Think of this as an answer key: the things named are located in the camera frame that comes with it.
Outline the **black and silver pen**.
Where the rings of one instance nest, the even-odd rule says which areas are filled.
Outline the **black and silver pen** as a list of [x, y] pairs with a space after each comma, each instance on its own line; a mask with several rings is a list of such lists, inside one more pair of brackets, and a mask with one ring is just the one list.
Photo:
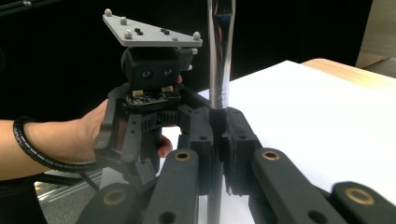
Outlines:
[[222, 191], [220, 151], [224, 148], [223, 135], [226, 132], [236, 0], [207, 0], [207, 9], [210, 124], [214, 134], [213, 188], [207, 196], [207, 223], [219, 224]]

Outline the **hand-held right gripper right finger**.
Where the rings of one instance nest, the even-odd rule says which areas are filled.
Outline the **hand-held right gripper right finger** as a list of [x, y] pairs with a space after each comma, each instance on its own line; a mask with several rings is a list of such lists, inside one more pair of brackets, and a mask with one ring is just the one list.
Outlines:
[[227, 109], [224, 137], [227, 140], [223, 161], [226, 190], [233, 195], [249, 195], [254, 177], [250, 164], [261, 144], [240, 110]]

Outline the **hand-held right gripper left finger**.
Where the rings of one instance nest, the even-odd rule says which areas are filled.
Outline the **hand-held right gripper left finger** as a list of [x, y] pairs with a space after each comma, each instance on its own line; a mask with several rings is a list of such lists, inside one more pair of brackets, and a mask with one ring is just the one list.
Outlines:
[[190, 119], [190, 145], [199, 156], [199, 193], [206, 195], [212, 189], [213, 175], [213, 132], [208, 109], [193, 110]]

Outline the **white table sheet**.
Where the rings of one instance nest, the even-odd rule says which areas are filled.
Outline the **white table sheet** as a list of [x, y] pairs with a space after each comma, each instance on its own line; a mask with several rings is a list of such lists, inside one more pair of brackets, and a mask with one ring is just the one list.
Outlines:
[[373, 223], [396, 224], [396, 95], [285, 61], [232, 81], [229, 105], [312, 184], [363, 184], [395, 207]]

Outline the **wooden table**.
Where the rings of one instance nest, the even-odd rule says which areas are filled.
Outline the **wooden table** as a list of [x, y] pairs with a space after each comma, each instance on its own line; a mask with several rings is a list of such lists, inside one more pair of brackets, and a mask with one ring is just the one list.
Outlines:
[[321, 58], [303, 62], [303, 65], [360, 85], [364, 88], [396, 95], [396, 78], [393, 77], [387, 77], [354, 66]]

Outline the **metal floor rail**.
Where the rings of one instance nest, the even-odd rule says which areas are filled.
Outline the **metal floor rail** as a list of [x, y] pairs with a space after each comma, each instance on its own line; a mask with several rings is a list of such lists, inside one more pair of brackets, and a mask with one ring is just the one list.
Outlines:
[[101, 178], [101, 170], [87, 174], [50, 171], [44, 173], [35, 182], [35, 192], [41, 204], [51, 203], [85, 188], [97, 191]]

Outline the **black curtain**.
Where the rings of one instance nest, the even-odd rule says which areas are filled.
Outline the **black curtain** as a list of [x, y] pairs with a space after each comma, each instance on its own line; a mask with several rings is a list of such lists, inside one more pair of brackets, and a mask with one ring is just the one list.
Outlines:
[[[285, 60], [355, 64], [372, 3], [236, 0], [231, 77]], [[76, 119], [124, 82], [106, 9], [208, 39], [207, 0], [0, 0], [0, 119]]]

